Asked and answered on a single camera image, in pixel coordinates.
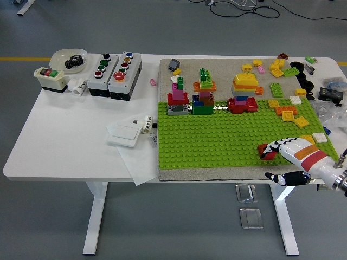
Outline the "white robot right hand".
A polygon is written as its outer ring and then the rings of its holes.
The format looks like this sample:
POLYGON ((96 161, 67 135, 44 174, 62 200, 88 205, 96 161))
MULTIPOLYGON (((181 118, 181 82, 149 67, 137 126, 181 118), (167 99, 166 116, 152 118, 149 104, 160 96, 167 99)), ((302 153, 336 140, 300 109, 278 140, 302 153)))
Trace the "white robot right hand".
POLYGON ((316 145, 303 138, 286 138, 274 141, 263 149, 261 158, 272 152, 282 155, 296 165, 298 171, 284 174, 265 173, 265 176, 281 186, 306 185, 312 178, 318 178, 331 189, 337 189, 342 183, 341 174, 346 167, 334 168, 335 161, 316 145))

